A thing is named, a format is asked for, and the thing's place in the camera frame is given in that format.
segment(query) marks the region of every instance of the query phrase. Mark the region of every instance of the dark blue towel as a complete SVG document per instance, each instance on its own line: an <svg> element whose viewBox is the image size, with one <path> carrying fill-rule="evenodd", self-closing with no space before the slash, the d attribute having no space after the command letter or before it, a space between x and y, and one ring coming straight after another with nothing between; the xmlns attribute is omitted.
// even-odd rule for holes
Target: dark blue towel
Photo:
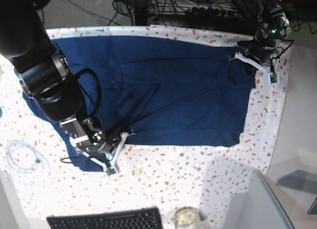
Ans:
<svg viewBox="0 0 317 229"><path fill-rule="evenodd" d="M129 144L232 146L243 131L254 76L228 56L238 47L210 47L150 37L105 36L54 40L74 73L93 69L102 85L99 108L106 130L127 125ZM79 79L96 100L89 75ZM47 121L34 100L31 110ZM86 99L88 109L92 104ZM75 156L68 136L52 123ZM76 164L100 171L91 161Z"/></svg>

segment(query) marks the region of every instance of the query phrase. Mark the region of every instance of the clear glass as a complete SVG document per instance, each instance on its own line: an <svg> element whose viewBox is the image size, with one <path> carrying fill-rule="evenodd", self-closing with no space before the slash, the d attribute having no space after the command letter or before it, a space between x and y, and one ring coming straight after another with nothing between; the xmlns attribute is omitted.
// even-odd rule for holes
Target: clear glass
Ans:
<svg viewBox="0 0 317 229"><path fill-rule="evenodd" d="M193 207L181 208L174 215L176 229L199 229L199 223L199 211Z"/></svg>

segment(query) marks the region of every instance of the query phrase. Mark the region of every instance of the white cable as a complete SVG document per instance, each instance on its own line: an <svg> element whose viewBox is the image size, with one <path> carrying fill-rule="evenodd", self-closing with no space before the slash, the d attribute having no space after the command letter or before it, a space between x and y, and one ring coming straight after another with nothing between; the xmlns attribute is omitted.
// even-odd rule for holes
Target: white cable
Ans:
<svg viewBox="0 0 317 229"><path fill-rule="evenodd" d="M29 157L29 154L33 156L34 162L30 162L30 165L23 167L22 164L18 164L19 160L14 159L12 156L17 150L24 149L23 154ZM42 184L48 184L48 188L52 184L52 172L50 164L47 159L37 151L32 145L22 140L10 141L6 147L6 162L9 174L14 179L11 182L8 178L8 182L18 192L28 196L36 196L36 187L39 186L41 190L45 188Z"/></svg>

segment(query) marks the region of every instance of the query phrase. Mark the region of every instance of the table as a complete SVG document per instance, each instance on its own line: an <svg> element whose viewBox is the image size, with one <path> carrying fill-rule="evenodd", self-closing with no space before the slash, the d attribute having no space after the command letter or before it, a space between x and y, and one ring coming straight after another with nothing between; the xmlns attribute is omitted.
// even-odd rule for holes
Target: table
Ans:
<svg viewBox="0 0 317 229"><path fill-rule="evenodd" d="M51 39L99 35L135 35L173 39L209 46L234 46L251 37L174 27L83 27L48 30ZM19 194L26 216L97 214L158 206L165 229L174 228L173 214L183 206L200 208L208 218L202 228L221 228L231 198L248 189L254 168L267 173L281 120L289 73L288 50L279 65L279 85L264 85L250 93L240 143L227 147L127 145L119 155L121 173L82 172L62 164L66 147L53 127L35 117L22 99L12 65L0 57L0 169L11 139L33 144L48 160L53 182L38 197Z"/></svg>

